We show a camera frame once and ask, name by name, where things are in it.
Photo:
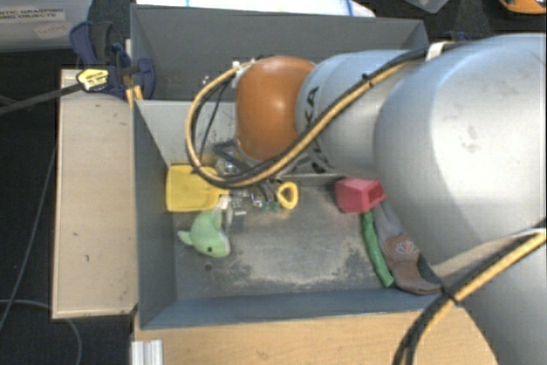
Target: wire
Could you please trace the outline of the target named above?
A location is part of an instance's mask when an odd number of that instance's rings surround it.
[[[11,310],[11,306],[13,305],[15,301],[15,296],[17,295],[17,292],[19,291],[19,287],[21,286],[21,281],[23,280],[23,275],[25,274],[25,271],[26,271],[26,265],[28,264],[28,259],[31,255],[31,250],[34,245],[34,239],[36,238],[36,233],[38,230],[38,224],[40,222],[40,218],[42,217],[42,209],[44,208],[45,195],[47,194],[48,187],[50,186],[49,184],[50,178],[51,178],[51,175],[53,174],[56,152],[57,152],[57,147],[55,146],[53,148],[53,152],[51,153],[50,165],[48,166],[48,172],[45,177],[44,187],[42,188],[42,195],[40,196],[40,202],[38,203],[38,210],[34,218],[34,225],[32,226],[31,237],[28,241],[28,246],[26,247],[26,253],[25,253],[25,257],[23,258],[23,263],[21,264],[19,276],[17,277],[17,281],[15,282],[14,289],[11,292],[11,297],[9,298],[6,310],[4,310],[2,319],[0,320],[0,332],[3,329],[3,326],[6,323],[6,320],[8,319],[9,311]]]
[[[205,150],[205,144],[207,143],[207,138],[209,137],[209,132],[211,131],[211,127],[213,126],[213,122],[215,121],[216,113],[218,112],[219,107],[221,106],[221,99],[222,95],[224,94],[224,91],[226,91],[226,88],[230,85],[229,82],[226,82],[222,87],[221,91],[219,92],[219,96],[216,98],[215,108],[213,109],[213,113],[211,114],[211,117],[209,118],[209,123],[207,124],[207,128],[205,129],[205,134],[203,135],[202,145],[199,150],[199,161],[203,159],[203,151]]]
[[[41,303],[39,301],[34,301],[34,300],[13,300],[13,301],[0,300],[0,304],[10,304],[10,303],[16,304],[16,305],[23,305],[23,306],[33,306],[33,307],[37,307],[37,308],[45,309],[45,310],[51,310],[51,307],[48,306],[47,304]],[[79,365],[82,362],[82,355],[83,355],[82,337],[79,334],[79,330],[73,321],[71,320],[64,320],[64,321],[70,326],[70,328],[74,332],[74,336],[76,337],[76,342],[78,344],[78,355],[76,357],[76,362],[74,364]]]
[[[326,126],[333,121],[339,114],[341,114],[346,108],[348,108],[353,102],[361,97],[366,91],[368,91],[374,85],[377,85],[382,80],[388,78],[394,74],[403,64],[409,61],[423,58],[426,55],[427,47],[418,50],[411,50],[405,52],[401,56],[398,56],[386,63],[383,67],[377,69],[369,76],[363,78],[361,81],[353,85],[342,96],[337,98],[331,103],[314,121],[314,123],[306,129],[300,136],[281,154],[262,162],[253,168],[241,173],[240,175],[234,175],[230,177],[222,177],[220,175],[212,174],[207,169],[203,168],[203,164],[197,157],[194,145],[192,127],[195,125],[194,113],[199,107],[203,97],[212,91],[216,86],[221,84],[225,80],[231,79],[235,73],[240,69],[247,67],[251,62],[246,62],[241,66],[231,68],[219,77],[207,84],[197,95],[191,104],[188,116],[185,124],[185,143],[188,152],[188,157],[191,165],[196,172],[207,180],[212,185],[216,185],[222,188],[241,188],[249,185],[254,185],[260,181],[266,180],[273,176],[284,168],[287,164],[295,160],[311,143],[312,141],[326,128]]]
[[[545,230],[537,230],[534,235],[524,241],[518,240],[489,257],[472,273],[458,281],[452,288],[454,290],[452,293],[445,291],[445,294],[439,296],[424,310],[407,331],[396,351],[392,364],[401,365],[404,360],[406,365],[412,365],[418,344],[428,333],[430,327],[437,324],[457,303],[461,303],[501,272],[544,245],[545,240]]]
[[[53,99],[57,99],[59,97],[63,97],[81,90],[82,90],[82,86],[80,84],[73,84],[59,90],[49,91],[42,95],[30,97],[22,101],[11,103],[10,105],[6,105],[5,107],[0,108],[0,116],[6,115],[7,113],[11,113],[13,111],[17,111],[19,109],[32,107],[33,105],[36,105],[37,103],[48,102]]]
[[[11,296],[9,297],[9,299],[7,299],[7,300],[6,299],[0,299],[0,304],[6,304],[6,310],[4,310],[3,315],[2,315],[2,319],[0,320],[0,332],[3,330],[3,328],[5,326],[5,323],[6,323],[6,320],[8,319],[9,311],[11,310],[11,308],[14,305],[28,305],[28,306],[39,307],[41,309],[50,310],[50,306],[48,306],[47,304],[40,303],[38,301],[33,301],[33,300],[15,299],[15,296],[17,295],[17,292],[19,291],[19,287],[21,286],[21,281],[22,281],[23,276],[25,274],[26,266],[28,265],[28,260],[29,260],[30,255],[31,255],[32,247],[34,246],[34,240],[36,238],[36,234],[37,234],[37,231],[38,231],[38,224],[40,222],[40,218],[42,217],[42,210],[44,209],[45,196],[46,196],[48,188],[50,186],[51,175],[53,174],[53,169],[54,169],[55,159],[56,159],[56,152],[57,152],[57,147],[55,146],[53,148],[52,153],[51,153],[50,164],[48,166],[48,171],[47,171],[47,174],[46,174],[46,177],[45,177],[44,186],[42,188],[42,194],[40,196],[40,201],[38,203],[38,210],[36,212],[36,216],[34,218],[34,224],[32,226],[31,237],[29,239],[28,246],[26,247],[26,252],[25,252],[25,256],[23,258],[23,263],[21,264],[21,269],[19,271],[19,276],[17,277],[17,281],[15,282],[14,289],[11,292]],[[81,339],[81,336],[79,335],[79,330],[75,326],[75,324],[70,320],[65,320],[65,322],[70,326],[70,328],[74,332],[74,335],[76,336],[76,341],[78,343],[78,356],[76,358],[75,364],[79,365],[80,362],[81,362],[81,359],[82,359],[82,351],[83,351],[82,339]]]

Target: green toy fish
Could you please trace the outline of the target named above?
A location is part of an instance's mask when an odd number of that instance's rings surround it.
[[[221,209],[202,211],[189,232],[180,231],[177,234],[182,242],[193,246],[205,256],[226,257],[230,254],[230,241],[222,231]]]

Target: pink block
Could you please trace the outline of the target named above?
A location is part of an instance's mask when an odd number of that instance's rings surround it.
[[[345,213],[365,213],[385,199],[384,189],[377,180],[344,178],[334,185],[336,204]]]

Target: gray box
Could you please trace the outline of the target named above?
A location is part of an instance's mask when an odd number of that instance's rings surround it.
[[[133,58],[152,56],[157,71],[154,99],[133,111],[143,329],[396,312],[432,301],[381,286],[359,217],[338,210],[331,180],[302,183],[291,213],[263,212],[245,200],[248,213],[234,218],[225,259],[201,256],[177,240],[176,231],[189,228],[196,214],[168,213],[164,194],[168,166],[185,162],[185,114],[205,74],[260,54],[319,62],[425,44],[423,24],[413,20],[132,6]],[[202,120],[210,110],[206,105]],[[214,141],[232,135],[230,97],[219,114]],[[198,125],[198,141],[202,133]]]

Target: label sticker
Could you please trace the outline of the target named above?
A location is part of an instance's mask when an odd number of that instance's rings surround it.
[[[72,29],[72,25],[67,21],[58,21],[47,25],[34,28],[34,32],[42,40],[67,37]]]
[[[64,21],[64,8],[2,8],[0,24],[25,23],[29,21]]]

